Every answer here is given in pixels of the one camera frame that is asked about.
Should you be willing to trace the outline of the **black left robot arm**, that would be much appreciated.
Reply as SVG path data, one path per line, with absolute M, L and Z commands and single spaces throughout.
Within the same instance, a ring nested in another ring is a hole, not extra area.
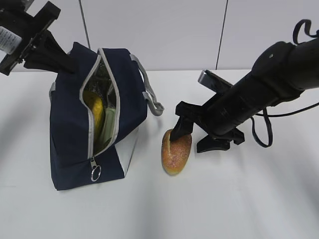
M 16 65 L 23 63 L 26 69 L 74 73 L 75 61 L 48 30 L 58 19 L 60 8 L 48 1 L 32 16 L 27 13 L 32 3 L 31 0 L 0 2 L 0 49 L 5 53 L 0 72 L 8 76 Z

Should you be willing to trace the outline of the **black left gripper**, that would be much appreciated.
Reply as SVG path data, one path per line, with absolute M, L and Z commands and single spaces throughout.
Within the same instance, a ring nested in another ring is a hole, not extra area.
M 0 50 L 5 52 L 0 72 L 9 75 L 23 62 L 26 69 L 74 73 L 75 60 L 64 52 L 48 30 L 58 19 L 60 8 L 48 1 L 32 16 L 26 12 L 32 3 L 31 0 L 0 2 Z

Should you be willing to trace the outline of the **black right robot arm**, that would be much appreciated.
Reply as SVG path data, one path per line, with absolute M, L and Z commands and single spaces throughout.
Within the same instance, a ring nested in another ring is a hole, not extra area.
M 245 140 L 238 125 L 268 107 L 293 101 L 305 90 L 319 86 L 319 41 L 275 43 L 236 84 L 209 70 L 202 71 L 198 81 L 214 96 L 201 106 L 180 102 L 175 108 L 179 119 L 170 140 L 191 134 L 197 125 L 207 134 L 197 143 L 197 152 L 228 150 L 231 142 L 239 145 Z

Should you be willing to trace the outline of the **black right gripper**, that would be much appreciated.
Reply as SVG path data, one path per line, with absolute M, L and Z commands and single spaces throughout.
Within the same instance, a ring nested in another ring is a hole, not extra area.
M 196 145 L 196 152 L 227 151 L 230 142 L 240 145 L 245 141 L 244 133 L 237 129 L 235 120 L 223 103 L 223 94 L 215 94 L 203 105 L 195 105 L 181 101 L 175 108 L 179 119 L 171 131 L 171 141 L 176 141 L 183 136 L 192 134 L 193 125 L 198 125 L 207 136 Z

